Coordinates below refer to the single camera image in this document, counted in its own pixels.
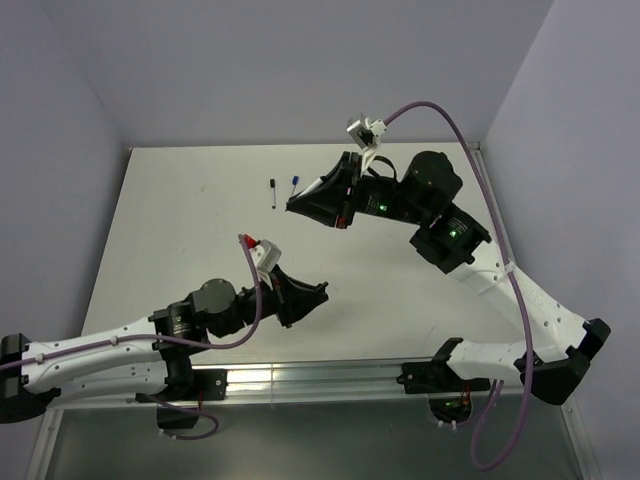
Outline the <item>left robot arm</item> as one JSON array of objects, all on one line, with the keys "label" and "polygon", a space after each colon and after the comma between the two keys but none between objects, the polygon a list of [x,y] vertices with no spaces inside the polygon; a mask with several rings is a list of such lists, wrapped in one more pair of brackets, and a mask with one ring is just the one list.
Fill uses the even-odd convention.
[{"label": "left robot arm", "polygon": [[119,393],[182,400],[195,386],[191,356],[243,343],[212,343],[212,337],[251,336],[267,317],[289,328],[328,301],[327,287],[274,268],[251,288],[211,279],[183,300],[109,331],[51,342],[7,335],[1,340],[1,421],[19,423],[52,406]]}]

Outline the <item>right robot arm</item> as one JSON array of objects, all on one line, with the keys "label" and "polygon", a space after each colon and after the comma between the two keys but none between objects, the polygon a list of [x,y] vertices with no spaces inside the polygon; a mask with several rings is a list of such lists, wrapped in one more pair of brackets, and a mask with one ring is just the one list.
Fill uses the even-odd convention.
[{"label": "right robot arm", "polygon": [[561,306],[502,257],[496,237],[455,205],[463,181],[445,154],[416,154],[402,176],[382,176],[370,164],[343,153],[328,174],[289,198],[287,210],[337,229],[348,228],[356,214],[414,225],[410,243],[424,260],[530,329],[528,338],[510,343],[446,340],[430,360],[403,364],[397,381],[406,393],[486,391],[498,380],[564,404],[608,339],[609,325]]}]

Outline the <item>aluminium side rail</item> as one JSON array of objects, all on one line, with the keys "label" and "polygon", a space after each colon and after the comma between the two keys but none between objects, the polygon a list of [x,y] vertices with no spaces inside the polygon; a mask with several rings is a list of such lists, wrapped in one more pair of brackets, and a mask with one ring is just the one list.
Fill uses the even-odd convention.
[{"label": "aluminium side rail", "polygon": [[504,282],[510,285],[514,292],[514,297],[516,298],[516,311],[521,317],[523,329],[528,329],[530,332],[532,343],[531,349],[535,347],[542,349],[547,343],[548,331],[544,324],[539,323],[539,318],[536,317],[536,314],[539,313],[537,306],[533,305],[533,308],[529,308],[527,306],[527,284],[524,286],[520,284],[520,280],[523,279],[524,272],[519,269],[515,259],[513,258],[513,252],[507,237],[507,232],[498,207],[497,199],[489,182],[480,150],[478,148],[468,147],[466,154],[491,218],[493,231],[495,233],[494,242],[499,251],[503,277],[505,278]]}]

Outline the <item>aluminium front rail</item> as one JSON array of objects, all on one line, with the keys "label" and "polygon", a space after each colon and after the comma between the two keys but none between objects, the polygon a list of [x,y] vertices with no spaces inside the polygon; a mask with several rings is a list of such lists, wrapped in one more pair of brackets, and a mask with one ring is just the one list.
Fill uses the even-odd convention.
[{"label": "aluminium front rail", "polygon": [[[226,397],[231,403],[328,402],[393,399],[406,394],[396,383],[401,365],[427,359],[331,361],[248,365],[192,365],[182,359],[174,367],[162,360],[143,360],[121,345],[113,352],[80,352],[49,359],[29,373],[32,390],[55,398],[52,406],[98,406],[116,399],[135,402],[136,394],[178,393],[195,370],[225,369]],[[504,374],[475,373],[465,379],[472,391],[484,392]]]}]

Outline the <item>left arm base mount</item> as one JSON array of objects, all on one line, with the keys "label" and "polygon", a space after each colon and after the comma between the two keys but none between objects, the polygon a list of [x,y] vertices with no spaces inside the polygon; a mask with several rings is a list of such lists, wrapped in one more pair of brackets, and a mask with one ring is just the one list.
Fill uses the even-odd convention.
[{"label": "left arm base mount", "polygon": [[156,406],[160,434],[175,441],[196,441],[211,437],[220,421],[205,406],[226,397],[225,369],[195,370],[191,383],[178,393],[136,394],[137,404]]}]

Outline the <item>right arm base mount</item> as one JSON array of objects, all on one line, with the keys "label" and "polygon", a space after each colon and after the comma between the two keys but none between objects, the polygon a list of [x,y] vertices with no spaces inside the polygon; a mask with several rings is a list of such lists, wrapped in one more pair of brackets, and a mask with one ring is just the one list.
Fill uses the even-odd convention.
[{"label": "right arm base mount", "polygon": [[446,394],[446,397],[428,401],[429,412],[438,427],[449,425],[455,429],[471,417],[469,384],[442,364],[431,361],[403,363],[396,383],[408,395]]}]

